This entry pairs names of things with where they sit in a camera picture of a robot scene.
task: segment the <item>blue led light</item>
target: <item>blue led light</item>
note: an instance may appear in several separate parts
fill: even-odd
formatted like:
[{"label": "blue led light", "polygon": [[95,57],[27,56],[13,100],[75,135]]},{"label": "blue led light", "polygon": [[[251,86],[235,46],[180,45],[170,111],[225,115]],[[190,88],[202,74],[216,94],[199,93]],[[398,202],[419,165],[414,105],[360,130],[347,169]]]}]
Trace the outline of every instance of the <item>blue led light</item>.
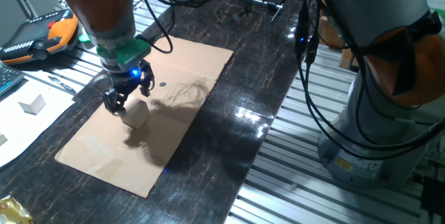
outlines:
[{"label": "blue led light", "polygon": [[139,70],[132,70],[131,72],[133,73],[133,75],[134,75],[135,77],[138,77],[138,76],[139,76]]}]

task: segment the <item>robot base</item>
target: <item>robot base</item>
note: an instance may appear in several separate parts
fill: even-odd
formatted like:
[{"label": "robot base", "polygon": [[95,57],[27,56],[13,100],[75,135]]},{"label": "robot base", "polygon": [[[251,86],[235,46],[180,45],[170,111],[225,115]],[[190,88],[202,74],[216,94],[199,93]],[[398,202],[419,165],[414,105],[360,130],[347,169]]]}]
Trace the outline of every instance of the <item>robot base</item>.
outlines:
[{"label": "robot base", "polygon": [[[441,113],[439,113],[437,117],[431,115],[430,112],[428,112],[428,109],[431,109],[431,107],[426,105],[422,106],[422,110],[418,109],[413,111],[402,109],[401,107],[392,104],[382,93],[377,91],[377,89],[380,88],[376,87],[371,79],[373,78],[370,76],[366,79],[371,99],[380,111],[385,112],[387,115],[402,119],[428,119],[429,122],[440,121],[441,115],[443,117],[443,114]],[[350,93],[348,104],[332,124],[340,132],[344,133],[351,139],[366,145],[373,145],[362,138],[357,131],[357,125],[355,124],[355,110],[359,90],[362,86],[362,77],[360,74],[357,75],[352,86],[354,87]],[[439,100],[440,104],[444,104],[444,98]],[[369,138],[381,145],[404,143],[417,137],[427,129],[427,126],[396,122],[379,115],[370,105],[366,91],[363,94],[358,116],[364,132],[367,133]],[[357,145],[353,145],[331,129],[329,129],[328,132],[333,139],[346,147],[347,150],[362,156],[385,157],[400,152],[400,150],[376,151],[364,149]],[[406,182],[420,160],[425,159],[426,152],[430,151],[430,147],[435,148],[442,136],[443,132],[434,137],[427,144],[402,156],[388,160],[372,161],[358,159],[343,151],[322,133],[318,140],[318,156],[321,163],[333,177],[350,186],[362,189],[374,189],[380,186],[398,187]]]}]

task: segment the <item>cardboard cube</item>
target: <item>cardboard cube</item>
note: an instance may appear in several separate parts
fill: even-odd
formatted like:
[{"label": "cardboard cube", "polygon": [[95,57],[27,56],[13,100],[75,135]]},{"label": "cardboard cube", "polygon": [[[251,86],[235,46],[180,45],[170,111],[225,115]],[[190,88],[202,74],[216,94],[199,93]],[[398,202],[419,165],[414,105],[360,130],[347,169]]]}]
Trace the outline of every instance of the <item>cardboard cube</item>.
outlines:
[{"label": "cardboard cube", "polygon": [[5,144],[8,139],[2,133],[0,133],[0,146]]},{"label": "cardboard cube", "polygon": [[147,102],[130,96],[124,106],[126,111],[120,113],[120,119],[124,124],[137,129],[148,119]]},{"label": "cardboard cube", "polygon": [[46,102],[40,93],[31,93],[26,96],[22,96],[19,100],[19,104],[25,113],[37,115],[40,110],[43,109]]}]

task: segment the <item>black marble tabletop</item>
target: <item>black marble tabletop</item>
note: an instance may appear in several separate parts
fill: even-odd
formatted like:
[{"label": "black marble tabletop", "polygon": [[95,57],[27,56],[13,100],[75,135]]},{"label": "black marble tabletop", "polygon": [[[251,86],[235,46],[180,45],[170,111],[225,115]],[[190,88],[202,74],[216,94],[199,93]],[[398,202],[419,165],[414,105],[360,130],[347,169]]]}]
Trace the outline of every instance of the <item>black marble tabletop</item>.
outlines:
[{"label": "black marble tabletop", "polygon": [[0,197],[12,195],[41,224],[223,223],[296,75],[291,29],[300,1],[286,0],[274,22],[255,5],[248,17],[234,19],[245,5],[237,0],[176,9],[171,35],[234,54],[148,199],[54,160],[102,102],[91,83],[0,168]]}]

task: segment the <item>white label sticker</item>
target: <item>white label sticker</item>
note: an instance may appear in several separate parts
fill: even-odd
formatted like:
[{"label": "white label sticker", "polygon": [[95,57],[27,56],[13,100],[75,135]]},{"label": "white label sticker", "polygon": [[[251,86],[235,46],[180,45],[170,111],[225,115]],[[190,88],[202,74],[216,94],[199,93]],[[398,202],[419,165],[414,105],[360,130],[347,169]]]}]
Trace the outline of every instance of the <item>white label sticker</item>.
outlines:
[{"label": "white label sticker", "polygon": [[375,178],[379,173],[380,167],[383,161],[369,161],[366,159],[359,159],[354,157],[343,150],[340,151],[337,157],[336,164],[343,169],[346,169],[350,173],[365,177],[365,178]]}]

